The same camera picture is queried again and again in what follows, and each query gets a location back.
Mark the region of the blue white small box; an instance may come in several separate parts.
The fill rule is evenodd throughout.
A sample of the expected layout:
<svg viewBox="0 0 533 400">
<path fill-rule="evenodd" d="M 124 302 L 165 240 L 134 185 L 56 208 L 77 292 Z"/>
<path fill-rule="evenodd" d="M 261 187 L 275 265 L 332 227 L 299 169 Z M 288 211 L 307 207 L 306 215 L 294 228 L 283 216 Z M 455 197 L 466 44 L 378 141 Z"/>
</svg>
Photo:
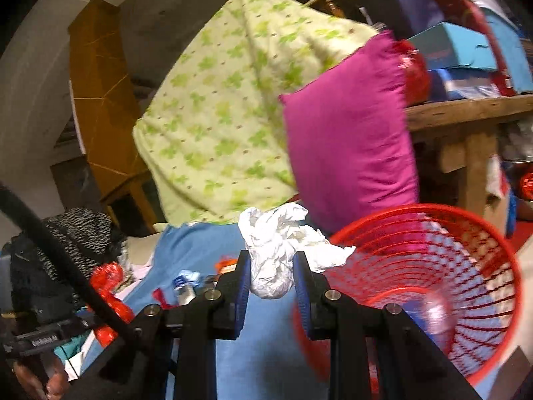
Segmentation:
<svg viewBox="0 0 533 400">
<path fill-rule="evenodd" d="M 187 305 L 195 297 L 195 289 L 202 285 L 202 274 L 196 271 L 182 270 L 173 280 L 174 294 L 180 306 Z"/>
</svg>

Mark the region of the white paper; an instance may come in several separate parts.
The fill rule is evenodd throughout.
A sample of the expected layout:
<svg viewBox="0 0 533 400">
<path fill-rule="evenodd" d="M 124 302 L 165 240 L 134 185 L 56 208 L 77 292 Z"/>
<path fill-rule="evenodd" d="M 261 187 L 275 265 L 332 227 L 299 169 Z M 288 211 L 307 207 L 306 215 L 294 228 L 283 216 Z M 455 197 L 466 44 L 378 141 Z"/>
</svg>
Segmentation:
<svg viewBox="0 0 533 400">
<path fill-rule="evenodd" d="M 293 258 L 305 253 L 314 273 L 343 266 L 354 247 L 332 244 L 321 230 L 305 223 L 308 210 L 296 202 L 240 213 L 238 226 L 251 260 L 250 291 L 265 300 L 280 299 L 293 287 Z"/>
</svg>

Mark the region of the red shiny plastic wrapper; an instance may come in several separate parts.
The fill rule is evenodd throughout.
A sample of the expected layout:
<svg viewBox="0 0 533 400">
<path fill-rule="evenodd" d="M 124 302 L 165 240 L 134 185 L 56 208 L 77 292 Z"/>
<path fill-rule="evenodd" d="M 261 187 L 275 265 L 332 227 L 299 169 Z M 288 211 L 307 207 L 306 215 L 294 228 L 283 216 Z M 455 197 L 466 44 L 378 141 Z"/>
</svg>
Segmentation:
<svg viewBox="0 0 533 400">
<path fill-rule="evenodd" d="M 123 279 L 123 268 L 117 262 L 113 262 L 98 266 L 93 271 L 89 283 L 122 321 L 130 323 L 135 318 L 134 312 L 114 295 L 115 289 Z M 108 325 L 95 329 L 96 340 L 102 348 L 106 348 L 117 336 L 118 334 Z"/>
</svg>

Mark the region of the orange wrapper bundle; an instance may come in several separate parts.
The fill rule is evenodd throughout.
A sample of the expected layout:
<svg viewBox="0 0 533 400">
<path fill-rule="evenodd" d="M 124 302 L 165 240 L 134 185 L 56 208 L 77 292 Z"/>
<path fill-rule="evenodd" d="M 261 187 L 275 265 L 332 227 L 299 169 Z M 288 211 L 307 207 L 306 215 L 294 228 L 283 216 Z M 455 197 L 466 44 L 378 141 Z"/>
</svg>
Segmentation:
<svg viewBox="0 0 533 400">
<path fill-rule="evenodd" d="M 218 275 L 224 275 L 229 272 L 233 272 L 238 264 L 237 258 L 221 257 L 221 259 L 215 264 L 215 268 Z"/>
</svg>

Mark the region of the blue fleece blanket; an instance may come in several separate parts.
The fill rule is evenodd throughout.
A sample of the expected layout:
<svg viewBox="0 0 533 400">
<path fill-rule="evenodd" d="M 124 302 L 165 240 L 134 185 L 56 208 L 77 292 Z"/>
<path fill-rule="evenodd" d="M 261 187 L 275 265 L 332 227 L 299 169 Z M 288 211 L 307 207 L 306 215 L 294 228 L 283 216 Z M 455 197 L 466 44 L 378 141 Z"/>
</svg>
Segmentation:
<svg viewBox="0 0 533 400">
<path fill-rule="evenodd" d="M 152 267 L 122 296 L 134 312 L 154 302 L 161 289 L 175 302 L 174 278 L 181 271 L 212 275 L 222 257 L 245 247 L 239 227 L 197 223 L 169 227 L 150 250 Z M 293 330 L 295 293 L 276 300 L 249 296 L 244 328 L 235 340 L 217 343 L 217 388 L 220 399 L 325 399 L 328 385 L 306 362 Z"/>
</svg>

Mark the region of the black white dotted cloth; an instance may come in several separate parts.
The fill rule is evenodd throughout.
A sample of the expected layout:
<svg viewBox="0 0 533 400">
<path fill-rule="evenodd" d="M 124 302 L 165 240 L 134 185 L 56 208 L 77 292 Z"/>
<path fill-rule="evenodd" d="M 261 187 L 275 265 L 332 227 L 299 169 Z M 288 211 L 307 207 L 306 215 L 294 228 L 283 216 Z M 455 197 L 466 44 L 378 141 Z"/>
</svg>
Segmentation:
<svg viewBox="0 0 533 400">
<path fill-rule="evenodd" d="M 127 238 L 104 212 L 74 208 L 43 225 L 87 280 L 99 266 L 127 260 Z"/>
</svg>

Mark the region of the red mesh basket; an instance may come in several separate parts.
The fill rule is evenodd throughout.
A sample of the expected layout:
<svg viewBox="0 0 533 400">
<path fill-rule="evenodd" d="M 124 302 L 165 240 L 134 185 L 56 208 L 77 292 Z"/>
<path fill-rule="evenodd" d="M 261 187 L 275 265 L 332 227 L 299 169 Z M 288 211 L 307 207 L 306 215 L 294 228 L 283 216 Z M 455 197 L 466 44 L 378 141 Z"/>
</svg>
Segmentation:
<svg viewBox="0 0 533 400">
<path fill-rule="evenodd" d="M 497 228 L 456 207 L 414 204 L 383 210 L 334 233 L 352 247 L 331 286 L 373 308 L 395 302 L 466 379 L 493 373 L 522 310 L 521 272 Z"/>
</svg>

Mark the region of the green clover quilt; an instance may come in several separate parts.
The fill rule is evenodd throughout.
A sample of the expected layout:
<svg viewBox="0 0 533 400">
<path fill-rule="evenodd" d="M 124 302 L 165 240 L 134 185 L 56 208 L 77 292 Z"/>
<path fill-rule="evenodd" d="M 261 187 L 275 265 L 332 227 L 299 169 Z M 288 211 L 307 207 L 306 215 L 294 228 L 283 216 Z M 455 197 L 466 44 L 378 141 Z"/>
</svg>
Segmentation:
<svg viewBox="0 0 533 400">
<path fill-rule="evenodd" d="M 295 0 L 229 0 L 193 38 L 133 129 L 168 223 L 235 222 L 296 186 L 279 96 L 362 47 L 368 24 Z"/>
</svg>

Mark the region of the magenta pillow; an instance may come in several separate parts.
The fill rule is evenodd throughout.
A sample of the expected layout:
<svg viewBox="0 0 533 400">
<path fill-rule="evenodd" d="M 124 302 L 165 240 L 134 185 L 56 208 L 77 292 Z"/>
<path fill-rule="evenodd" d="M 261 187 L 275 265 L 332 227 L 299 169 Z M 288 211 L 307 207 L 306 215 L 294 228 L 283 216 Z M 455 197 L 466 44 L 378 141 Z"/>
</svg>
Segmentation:
<svg viewBox="0 0 533 400">
<path fill-rule="evenodd" d="M 280 96 L 297 192 L 322 230 L 335 233 L 418 201 L 404 89 L 396 42 L 386 32 Z"/>
</svg>

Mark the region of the wooden bench table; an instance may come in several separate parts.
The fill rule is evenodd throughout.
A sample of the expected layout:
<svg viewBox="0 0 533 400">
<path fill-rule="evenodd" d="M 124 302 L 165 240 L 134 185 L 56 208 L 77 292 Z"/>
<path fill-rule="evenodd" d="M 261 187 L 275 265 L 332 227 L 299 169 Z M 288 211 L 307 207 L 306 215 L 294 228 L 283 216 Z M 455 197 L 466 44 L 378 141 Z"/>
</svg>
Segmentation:
<svg viewBox="0 0 533 400">
<path fill-rule="evenodd" d="M 530 117 L 532 95 L 428 103 L 406 109 L 413 142 L 434 140 L 444 173 L 458 171 L 458 205 L 480 216 L 488 160 L 497 152 L 498 125 Z"/>
</svg>

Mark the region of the orange wooden cabinet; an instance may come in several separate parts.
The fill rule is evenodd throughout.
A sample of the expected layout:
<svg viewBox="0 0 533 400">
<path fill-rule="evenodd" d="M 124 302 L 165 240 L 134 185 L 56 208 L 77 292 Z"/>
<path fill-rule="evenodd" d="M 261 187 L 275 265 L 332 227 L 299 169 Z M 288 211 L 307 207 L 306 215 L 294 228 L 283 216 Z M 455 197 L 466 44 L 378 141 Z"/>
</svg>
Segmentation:
<svg viewBox="0 0 533 400">
<path fill-rule="evenodd" d="M 90 0 L 68 33 L 73 114 L 100 203 L 125 234 L 152 235 L 164 218 L 133 138 L 141 110 L 123 51 L 119 9 Z"/>
</svg>

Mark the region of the red foil bundle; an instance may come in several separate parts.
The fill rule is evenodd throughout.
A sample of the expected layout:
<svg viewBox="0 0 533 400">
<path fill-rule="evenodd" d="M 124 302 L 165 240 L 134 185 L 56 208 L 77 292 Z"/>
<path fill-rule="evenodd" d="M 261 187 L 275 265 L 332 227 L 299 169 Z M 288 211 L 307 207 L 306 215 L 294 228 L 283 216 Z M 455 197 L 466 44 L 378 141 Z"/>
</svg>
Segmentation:
<svg viewBox="0 0 533 400">
<path fill-rule="evenodd" d="M 395 47 L 405 75 L 406 105 L 412 107 L 427 102 L 430 97 L 431 78 L 423 55 L 407 40 L 397 41 Z"/>
</svg>

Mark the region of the light blue fashion box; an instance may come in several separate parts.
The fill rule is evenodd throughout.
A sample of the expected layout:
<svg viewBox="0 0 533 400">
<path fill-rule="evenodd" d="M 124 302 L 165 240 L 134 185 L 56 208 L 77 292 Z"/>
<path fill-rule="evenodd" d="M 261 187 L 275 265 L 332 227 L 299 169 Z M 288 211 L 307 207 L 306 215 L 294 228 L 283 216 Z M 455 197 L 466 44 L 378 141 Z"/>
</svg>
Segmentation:
<svg viewBox="0 0 533 400">
<path fill-rule="evenodd" d="M 429 70 L 497 70 L 487 36 L 457 24 L 442 22 L 408 41 L 422 54 Z"/>
</svg>

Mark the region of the light blue storage bin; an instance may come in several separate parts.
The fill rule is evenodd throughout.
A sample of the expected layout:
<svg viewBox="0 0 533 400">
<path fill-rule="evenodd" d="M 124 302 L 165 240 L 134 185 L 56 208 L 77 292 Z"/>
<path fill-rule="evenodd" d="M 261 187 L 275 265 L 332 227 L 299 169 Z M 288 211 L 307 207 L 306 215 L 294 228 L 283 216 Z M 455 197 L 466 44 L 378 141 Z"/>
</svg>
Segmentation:
<svg viewBox="0 0 533 400">
<path fill-rule="evenodd" d="M 505 61 L 510 85 L 518 94 L 532 92 L 532 74 L 527 55 L 519 38 L 519 29 L 490 8 L 483 7 L 486 21 L 491 27 Z"/>
</svg>

